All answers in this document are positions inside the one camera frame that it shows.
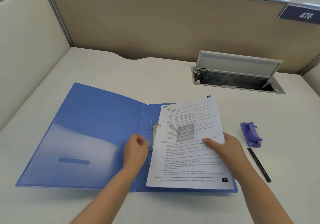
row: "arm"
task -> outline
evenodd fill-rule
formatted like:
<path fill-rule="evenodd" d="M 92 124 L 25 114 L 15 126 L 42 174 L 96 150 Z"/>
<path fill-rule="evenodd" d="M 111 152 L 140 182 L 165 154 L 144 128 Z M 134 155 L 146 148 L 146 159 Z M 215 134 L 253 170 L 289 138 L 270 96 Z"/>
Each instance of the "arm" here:
<path fill-rule="evenodd" d="M 224 144 L 209 138 L 202 141 L 219 154 L 232 176 L 238 180 L 254 223 L 293 224 L 270 188 L 252 167 L 238 139 L 226 133 L 224 137 Z"/>
<path fill-rule="evenodd" d="M 124 147 L 122 170 L 70 224 L 112 223 L 146 160 L 148 147 L 149 141 L 133 134 Z"/>

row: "person's left arm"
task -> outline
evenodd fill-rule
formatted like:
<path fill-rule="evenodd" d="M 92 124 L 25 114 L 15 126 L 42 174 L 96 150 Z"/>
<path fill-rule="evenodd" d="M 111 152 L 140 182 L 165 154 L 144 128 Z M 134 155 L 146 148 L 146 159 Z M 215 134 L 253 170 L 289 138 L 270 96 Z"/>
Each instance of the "person's left arm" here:
<path fill-rule="evenodd" d="M 123 151 L 123 168 L 70 224 L 111 224 L 144 164 L 149 141 L 133 134 Z"/>

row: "white desk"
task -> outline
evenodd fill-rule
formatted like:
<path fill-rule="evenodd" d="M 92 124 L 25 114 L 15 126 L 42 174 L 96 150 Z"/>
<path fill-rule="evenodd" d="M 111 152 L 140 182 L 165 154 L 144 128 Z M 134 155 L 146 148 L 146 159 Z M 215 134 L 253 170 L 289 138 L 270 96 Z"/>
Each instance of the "white desk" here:
<path fill-rule="evenodd" d="M 319 223 L 320 98 L 301 76 L 283 73 L 275 77 L 286 95 L 193 85 L 194 65 L 158 58 L 127 60 L 110 52 L 71 48 L 0 132 L 0 223 L 68 223 L 97 194 L 14 187 L 74 82 L 145 103 L 214 94 L 223 130 L 238 137 L 244 148 L 239 124 L 254 121 L 258 126 L 263 146 L 255 153 L 272 180 L 268 185 L 293 221 Z M 214 196 L 129 193 L 114 224 L 252 223 L 238 187 L 239 193 Z"/>

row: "blue folder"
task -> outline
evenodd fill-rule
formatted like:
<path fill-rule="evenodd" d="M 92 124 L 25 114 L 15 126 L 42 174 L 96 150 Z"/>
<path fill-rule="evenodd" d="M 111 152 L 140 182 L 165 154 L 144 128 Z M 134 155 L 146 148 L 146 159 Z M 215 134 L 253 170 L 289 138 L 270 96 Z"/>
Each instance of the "blue folder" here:
<path fill-rule="evenodd" d="M 74 83 L 16 186 L 102 189 L 123 166 L 123 148 L 134 133 L 150 141 L 161 105 Z M 152 150 L 130 191 L 238 192 L 147 187 Z"/>

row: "forearm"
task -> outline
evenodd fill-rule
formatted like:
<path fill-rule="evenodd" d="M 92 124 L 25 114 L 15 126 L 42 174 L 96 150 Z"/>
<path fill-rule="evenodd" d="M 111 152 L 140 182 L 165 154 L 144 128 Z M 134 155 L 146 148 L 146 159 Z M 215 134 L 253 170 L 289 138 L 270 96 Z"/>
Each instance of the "forearm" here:
<path fill-rule="evenodd" d="M 122 169 L 70 224 L 110 224 L 124 202 L 134 171 Z"/>
<path fill-rule="evenodd" d="M 293 223 L 270 188 L 252 166 L 241 174 L 238 182 L 254 223 Z"/>

